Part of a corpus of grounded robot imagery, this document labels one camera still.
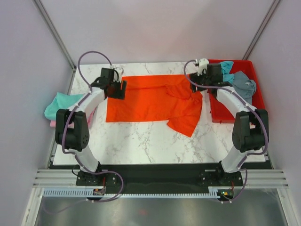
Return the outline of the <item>orange t shirt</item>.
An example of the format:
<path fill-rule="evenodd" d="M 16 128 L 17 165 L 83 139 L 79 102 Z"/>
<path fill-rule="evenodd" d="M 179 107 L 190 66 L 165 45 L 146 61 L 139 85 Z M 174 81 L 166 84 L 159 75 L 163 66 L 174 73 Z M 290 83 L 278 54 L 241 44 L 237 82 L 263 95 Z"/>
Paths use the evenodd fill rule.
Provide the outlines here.
<path fill-rule="evenodd" d="M 203 96 L 191 91 L 184 75 L 127 76 L 124 80 L 125 99 L 108 99 L 106 122 L 167 121 L 174 131 L 192 136 Z"/>

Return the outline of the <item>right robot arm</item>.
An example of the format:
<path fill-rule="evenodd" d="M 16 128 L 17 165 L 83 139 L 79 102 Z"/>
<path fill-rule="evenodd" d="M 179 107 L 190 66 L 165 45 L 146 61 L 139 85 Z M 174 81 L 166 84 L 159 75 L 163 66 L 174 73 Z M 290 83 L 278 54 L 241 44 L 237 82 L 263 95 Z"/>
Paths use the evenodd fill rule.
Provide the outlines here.
<path fill-rule="evenodd" d="M 218 163 L 214 178 L 227 185 L 249 156 L 264 155 L 269 144 L 269 118 L 265 109 L 257 109 L 246 102 L 229 83 L 223 81 L 220 64 L 205 59 L 194 61 L 197 72 L 186 75 L 192 92 L 208 90 L 234 116 L 233 147 Z"/>

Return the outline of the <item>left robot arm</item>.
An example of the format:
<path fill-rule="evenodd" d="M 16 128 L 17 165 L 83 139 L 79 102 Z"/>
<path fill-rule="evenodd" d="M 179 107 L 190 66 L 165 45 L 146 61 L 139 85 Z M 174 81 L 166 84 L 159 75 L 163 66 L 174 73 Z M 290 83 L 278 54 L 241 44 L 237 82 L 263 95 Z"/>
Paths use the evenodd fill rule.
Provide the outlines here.
<path fill-rule="evenodd" d="M 55 141 L 61 145 L 64 154 L 74 156 L 80 167 L 77 186 L 105 184 L 101 164 L 88 145 L 90 134 L 87 118 L 107 98 L 125 99 L 126 86 L 127 82 L 121 80 L 115 68 L 102 68 L 100 77 L 89 84 L 88 91 L 79 101 L 56 113 Z"/>

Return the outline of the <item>cyan t shirt in bin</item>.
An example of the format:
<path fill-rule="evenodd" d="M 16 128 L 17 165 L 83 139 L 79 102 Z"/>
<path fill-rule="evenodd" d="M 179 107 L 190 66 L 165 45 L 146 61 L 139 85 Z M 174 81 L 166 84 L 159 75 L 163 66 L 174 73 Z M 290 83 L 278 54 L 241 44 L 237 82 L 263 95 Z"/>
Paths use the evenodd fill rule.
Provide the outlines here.
<path fill-rule="evenodd" d="M 234 81 L 234 74 L 230 73 L 231 69 L 234 65 L 233 61 L 222 61 L 220 62 L 221 68 L 222 68 L 222 74 L 223 74 L 223 81 L 233 83 Z"/>

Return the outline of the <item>grey t shirt in bin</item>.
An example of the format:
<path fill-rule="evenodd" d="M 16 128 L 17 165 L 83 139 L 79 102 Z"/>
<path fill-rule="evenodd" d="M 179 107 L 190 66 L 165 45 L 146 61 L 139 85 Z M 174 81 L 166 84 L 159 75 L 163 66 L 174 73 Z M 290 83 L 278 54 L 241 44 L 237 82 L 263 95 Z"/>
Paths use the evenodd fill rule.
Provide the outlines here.
<path fill-rule="evenodd" d="M 257 90 L 254 80 L 249 79 L 242 71 L 238 71 L 234 73 L 232 86 L 247 103 L 252 104 L 253 95 Z"/>

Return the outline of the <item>red plastic bin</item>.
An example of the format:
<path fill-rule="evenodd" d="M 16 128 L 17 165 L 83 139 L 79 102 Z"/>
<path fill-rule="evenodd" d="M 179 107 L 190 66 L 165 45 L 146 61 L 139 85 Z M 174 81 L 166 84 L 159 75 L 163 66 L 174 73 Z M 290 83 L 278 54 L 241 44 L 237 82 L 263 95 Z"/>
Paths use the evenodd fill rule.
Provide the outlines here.
<path fill-rule="evenodd" d="M 210 63 L 220 63 L 225 60 L 210 60 Z M 257 90 L 253 95 L 252 105 L 258 109 L 264 109 L 265 104 L 262 97 L 260 85 L 256 76 L 256 72 L 253 66 L 253 63 L 249 60 L 231 60 L 234 62 L 234 65 L 230 73 L 236 73 L 242 71 L 249 79 L 256 82 Z M 212 122 L 216 123 L 233 123 L 234 116 L 227 110 L 227 108 L 217 101 L 212 95 L 209 95 L 210 107 L 211 107 L 211 116 Z"/>

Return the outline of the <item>folded teal t shirt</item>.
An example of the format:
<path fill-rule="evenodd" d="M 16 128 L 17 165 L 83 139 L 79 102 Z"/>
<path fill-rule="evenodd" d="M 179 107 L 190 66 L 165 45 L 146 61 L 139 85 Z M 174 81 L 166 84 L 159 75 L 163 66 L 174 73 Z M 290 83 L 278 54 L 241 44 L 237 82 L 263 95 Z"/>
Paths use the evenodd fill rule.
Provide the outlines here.
<path fill-rule="evenodd" d="M 58 92 L 53 101 L 46 107 L 44 116 L 48 120 L 54 121 L 56 120 L 56 112 L 59 109 L 68 109 L 70 106 L 77 103 L 82 97 L 83 94 L 67 95 Z"/>

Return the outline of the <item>folded pink t shirt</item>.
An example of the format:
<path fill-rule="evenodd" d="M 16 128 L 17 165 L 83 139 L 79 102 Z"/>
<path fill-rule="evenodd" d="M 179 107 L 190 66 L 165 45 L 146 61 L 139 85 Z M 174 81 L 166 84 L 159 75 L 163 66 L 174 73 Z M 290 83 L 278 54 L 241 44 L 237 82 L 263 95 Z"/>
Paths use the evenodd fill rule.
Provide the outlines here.
<path fill-rule="evenodd" d="M 94 114 L 95 114 L 95 111 L 96 109 L 94 109 L 92 111 L 92 113 L 89 115 L 88 119 L 87 119 L 87 124 L 88 124 L 88 127 L 91 128 L 92 124 L 93 124 L 93 117 L 94 117 Z M 54 120 L 51 120 L 50 121 L 50 127 L 52 128 L 55 128 L 55 125 L 56 125 L 56 121 Z M 72 122 L 70 125 L 68 125 L 69 128 L 74 128 L 74 123 Z"/>

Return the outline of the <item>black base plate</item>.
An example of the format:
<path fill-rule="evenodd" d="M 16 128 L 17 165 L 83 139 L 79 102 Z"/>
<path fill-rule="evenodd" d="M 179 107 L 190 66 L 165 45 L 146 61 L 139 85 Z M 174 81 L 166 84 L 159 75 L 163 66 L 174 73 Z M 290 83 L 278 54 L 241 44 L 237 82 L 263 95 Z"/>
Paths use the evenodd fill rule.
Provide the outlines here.
<path fill-rule="evenodd" d="M 223 180 L 214 178 L 217 163 L 101 165 L 109 193 L 205 193 L 210 187 L 243 185 L 240 172 Z"/>

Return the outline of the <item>right corner frame post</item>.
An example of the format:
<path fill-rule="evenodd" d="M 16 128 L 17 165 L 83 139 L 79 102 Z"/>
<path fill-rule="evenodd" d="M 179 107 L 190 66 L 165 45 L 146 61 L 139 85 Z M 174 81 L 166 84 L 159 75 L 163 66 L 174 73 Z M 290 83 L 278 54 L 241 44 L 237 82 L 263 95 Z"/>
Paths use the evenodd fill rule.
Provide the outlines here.
<path fill-rule="evenodd" d="M 264 31 L 268 27 L 270 21 L 272 20 L 275 12 L 277 11 L 278 7 L 280 6 L 282 0 L 273 0 L 268 11 L 266 12 L 264 18 L 262 19 L 260 26 L 258 27 L 257 31 L 255 32 L 246 52 L 244 53 L 242 60 L 248 60 L 252 52 L 254 51 L 256 45 L 258 44 L 260 38 L 262 37 Z"/>

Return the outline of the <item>corner frame post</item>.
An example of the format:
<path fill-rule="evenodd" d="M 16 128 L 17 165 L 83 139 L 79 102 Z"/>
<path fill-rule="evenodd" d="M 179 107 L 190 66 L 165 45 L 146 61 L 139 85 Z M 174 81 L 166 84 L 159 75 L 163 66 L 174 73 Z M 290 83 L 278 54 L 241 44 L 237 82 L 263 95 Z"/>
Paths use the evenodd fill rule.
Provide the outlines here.
<path fill-rule="evenodd" d="M 64 55 L 66 61 L 68 62 L 69 66 L 73 71 L 76 70 L 76 65 L 74 61 L 71 58 L 71 55 L 69 51 L 67 50 L 60 34 L 58 33 L 49 13 L 47 12 L 47 9 L 45 8 L 44 4 L 41 0 L 33 0 L 34 5 L 36 6 L 37 10 L 39 11 L 40 15 L 42 16 L 42 19 L 44 20 L 47 28 L 49 29 L 52 37 L 54 38 L 55 42 L 57 43 L 59 49 L 61 50 L 62 54 Z"/>
<path fill-rule="evenodd" d="M 262 37 L 264 31 L 268 27 L 270 21 L 272 20 L 275 12 L 277 11 L 278 7 L 280 6 L 282 0 L 273 0 L 268 11 L 266 12 L 264 18 L 262 19 L 260 26 L 258 27 L 257 31 L 255 32 L 246 52 L 244 53 L 242 60 L 248 60 L 252 52 L 254 51 L 256 45 L 258 44 L 260 38 Z"/>

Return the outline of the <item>left corner frame post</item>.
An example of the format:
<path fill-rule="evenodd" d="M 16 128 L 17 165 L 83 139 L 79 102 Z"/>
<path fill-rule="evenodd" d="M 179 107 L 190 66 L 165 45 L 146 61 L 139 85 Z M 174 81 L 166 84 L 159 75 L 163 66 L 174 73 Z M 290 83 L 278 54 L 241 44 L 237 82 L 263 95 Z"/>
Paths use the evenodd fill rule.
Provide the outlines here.
<path fill-rule="evenodd" d="M 33 0 L 34 5 L 36 6 L 37 10 L 39 11 L 40 15 L 42 16 L 42 19 L 44 20 L 47 28 L 49 29 L 52 37 L 54 38 L 55 42 L 57 43 L 59 49 L 61 50 L 62 54 L 64 55 L 66 61 L 68 62 L 69 66 L 73 71 L 76 70 L 76 65 L 74 61 L 71 58 L 71 55 L 69 51 L 67 50 L 60 34 L 58 33 L 49 13 L 47 12 L 47 9 L 45 8 L 44 4 L 41 0 Z"/>

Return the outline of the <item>aluminium frame rail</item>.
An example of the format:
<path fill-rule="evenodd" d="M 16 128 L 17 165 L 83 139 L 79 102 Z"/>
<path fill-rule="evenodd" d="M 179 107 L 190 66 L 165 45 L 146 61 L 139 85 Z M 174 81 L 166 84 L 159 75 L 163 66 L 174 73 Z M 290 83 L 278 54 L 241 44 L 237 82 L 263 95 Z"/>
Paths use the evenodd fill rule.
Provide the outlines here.
<path fill-rule="evenodd" d="M 247 176 L 246 188 L 288 188 L 285 174 L 279 169 L 249 169 L 242 172 L 242 178 Z M 33 187 L 75 187 L 76 176 L 70 169 L 40 169 Z"/>

